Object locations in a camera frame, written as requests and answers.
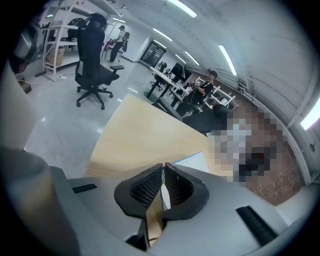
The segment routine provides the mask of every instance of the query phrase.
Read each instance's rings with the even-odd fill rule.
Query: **chair backrest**
[[[100,73],[100,53],[105,39],[106,19],[94,13],[79,26],[77,30],[77,45],[79,63],[75,70],[75,76],[81,76],[82,80],[92,81]]]

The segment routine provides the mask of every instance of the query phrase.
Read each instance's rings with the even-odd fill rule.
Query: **black clothing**
[[[204,89],[205,95],[202,95],[201,92],[198,91],[197,88],[195,88],[187,97],[184,98],[183,103],[180,103],[177,107],[176,111],[179,113],[180,116],[183,116],[194,106],[203,104],[204,98],[214,88],[214,83],[211,81],[207,81],[204,84],[202,84],[200,88]]]
[[[204,98],[208,95],[209,92],[212,91],[212,89],[214,88],[214,83],[213,82],[205,82],[204,84],[202,84],[200,86],[200,88],[204,89],[205,91],[205,95],[203,95],[200,91],[198,91],[197,88],[195,88],[191,94],[193,94],[193,96],[191,97],[191,104],[192,105],[201,105],[203,103]]]
[[[116,57],[117,57],[117,53],[119,52],[120,48],[124,45],[123,42],[116,42],[115,45],[113,46],[113,49],[110,53],[110,62],[114,62]]]

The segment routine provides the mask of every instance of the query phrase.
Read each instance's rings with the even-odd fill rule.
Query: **wooden desk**
[[[105,176],[157,163],[172,163],[202,151],[209,171],[226,176],[226,172],[221,171],[226,169],[215,164],[213,147],[209,150],[209,146],[206,136],[128,94],[105,126],[86,174]]]

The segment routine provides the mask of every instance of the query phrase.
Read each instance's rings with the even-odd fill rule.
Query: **black vent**
[[[250,206],[240,207],[236,212],[261,246],[277,237],[277,234]]]
[[[145,179],[132,185],[130,195],[148,209],[162,185],[162,173],[154,171]]]
[[[165,186],[169,192],[171,207],[185,202],[194,191],[192,182],[171,168],[165,169]]]
[[[83,185],[83,186],[73,187],[72,190],[75,194],[78,194],[78,193],[86,192],[86,191],[93,190],[96,188],[97,188],[97,186],[95,184],[87,184],[87,185]]]

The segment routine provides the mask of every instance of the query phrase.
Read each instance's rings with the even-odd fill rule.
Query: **white ceiling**
[[[294,17],[276,1],[181,0],[198,14],[195,18],[166,0],[124,2],[140,23],[169,36],[172,42],[152,31],[157,41],[194,70],[215,69],[221,79],[234,79],[218,47],[224,45],[238,77],[248,78],[257,97],[267,105],[270,97],[285,102],[276,111],[284,121],[300,106],[316,55]]]

